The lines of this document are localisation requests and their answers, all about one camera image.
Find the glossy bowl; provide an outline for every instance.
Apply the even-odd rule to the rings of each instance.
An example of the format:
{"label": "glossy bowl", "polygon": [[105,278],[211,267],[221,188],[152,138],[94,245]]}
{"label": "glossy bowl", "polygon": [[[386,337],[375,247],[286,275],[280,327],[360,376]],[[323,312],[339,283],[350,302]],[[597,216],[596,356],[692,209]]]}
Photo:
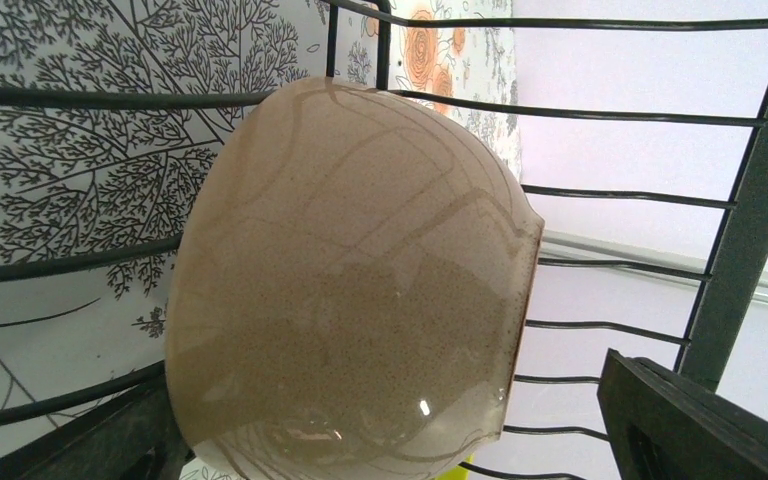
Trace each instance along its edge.
{"label": "glossy bowl", "polygon": [[431,478],[501,433],[543,220],[401,97],[309,78],[240,125],[169,300],[175,417],[252,479]]}

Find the bowl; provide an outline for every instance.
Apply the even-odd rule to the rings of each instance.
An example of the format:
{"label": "bowl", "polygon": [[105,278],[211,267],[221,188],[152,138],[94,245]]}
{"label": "bowl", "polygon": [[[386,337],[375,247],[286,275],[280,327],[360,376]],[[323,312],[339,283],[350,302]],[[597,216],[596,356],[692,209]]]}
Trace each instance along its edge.
{"label": "bowl", "polygon": [[184,229],[176,421],[250,479],[408,479],[498,439],[543,220],[454,121],[293,82],[240,124]]}

